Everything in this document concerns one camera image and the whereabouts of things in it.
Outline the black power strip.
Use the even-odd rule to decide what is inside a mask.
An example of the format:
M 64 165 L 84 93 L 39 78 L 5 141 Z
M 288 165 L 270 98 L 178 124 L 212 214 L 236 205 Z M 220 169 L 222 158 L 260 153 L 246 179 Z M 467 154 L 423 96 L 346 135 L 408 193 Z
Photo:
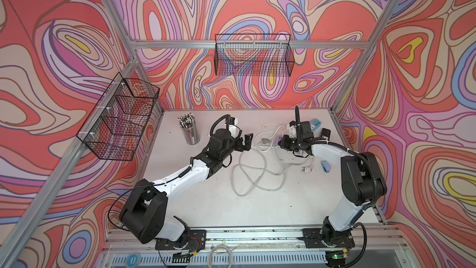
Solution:
M 258 134 L 254 139 L 256 142 L 268 136 Z M 298 164 L 308 161 L 308 165 L 311 162 L 312 156 L 306 156 L 305 153 L 294 155 L 279 146 L 268 152 L 260 152 L 254 140 L 252 149 L 239 156 L 238 163 L 231 170 L 231 188 L 239 197 L 247 197 L 256 190 L 280 191 L 286 183 L 289 169 L 298 168 L 302 171 L 302 165 Z

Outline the blue power strip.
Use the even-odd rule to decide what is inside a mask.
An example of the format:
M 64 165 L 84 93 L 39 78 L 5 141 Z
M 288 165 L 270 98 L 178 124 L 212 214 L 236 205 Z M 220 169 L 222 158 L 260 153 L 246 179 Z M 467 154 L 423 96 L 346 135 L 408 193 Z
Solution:
M 318 128 L 321 127 L 322 122 L 318 119 L 312 119 L 310 121 L 311 130 L 312 132 L 316 132 Z M 285 134 L 285 130 L 288 130 L 289 126 L 285 124 L 278 124 L 278 123 L 264 123 L 261 126 L 261 132 L 259 132 L 258 136 L 267 134 L 268 136 L 264 136 L 258 142 L 254 140 L 254 145 L 259 149 L 260 152 L 268 152 L 272 148 L 276 148 L 277 144 L 275 144 L 275 140 L 279 136 L 283 136 Z M 307 165 L 308 161 L 304 163 L 298 164 L 302 165 L 302 171 L 305 173 L 309 173 L 312 171 L 314 167 L 314 157 L 311 157 L 311 162 Z

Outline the purple power strip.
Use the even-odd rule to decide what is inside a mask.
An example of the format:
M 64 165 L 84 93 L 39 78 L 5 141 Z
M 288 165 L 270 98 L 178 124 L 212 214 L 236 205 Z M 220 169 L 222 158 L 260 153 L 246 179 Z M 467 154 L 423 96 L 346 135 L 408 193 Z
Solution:
M 283 140 L 283 135 L 277 136 L 277 138 L 276 138 L 276 144 L 277 144 L 278 146 L 281 146 L 282 140 Z

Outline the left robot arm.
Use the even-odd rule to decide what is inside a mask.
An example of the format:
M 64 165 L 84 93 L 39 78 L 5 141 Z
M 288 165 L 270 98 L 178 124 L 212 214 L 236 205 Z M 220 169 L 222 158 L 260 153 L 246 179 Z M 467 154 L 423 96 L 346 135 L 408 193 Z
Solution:
M 177 216 L 167 216 L 168 202 L 225 168 L 233 152 L 251 150 L 253 138 L 242 133 L 234 117 L 223 115 L 212 125 L 207 145 L 187 166 L 162 179 L 136 183 L 119 214 L 120 223 L 142 244 L 158 239 L 185 246 L 191 240 L 190 227 Z

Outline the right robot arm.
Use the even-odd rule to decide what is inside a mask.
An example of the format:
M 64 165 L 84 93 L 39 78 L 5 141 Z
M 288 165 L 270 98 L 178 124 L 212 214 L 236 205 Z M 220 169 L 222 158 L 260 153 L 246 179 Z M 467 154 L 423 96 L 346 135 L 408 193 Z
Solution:
M 321 136 L 315 137 L 311 123 L 301 120 L 299 107 L 295 107 L 290 129 L 294 132 L 282 137 L 278 142 L 280 148 L 296 156 L 317 156 L 340 170 L 343 197 L 313 237 L 326 247 L 336 247 L 352 234 L 367 209 L 387 193 L 382 171 L 374 154 L 359 153 L 330 141 L 328 130 L 323 129 Z

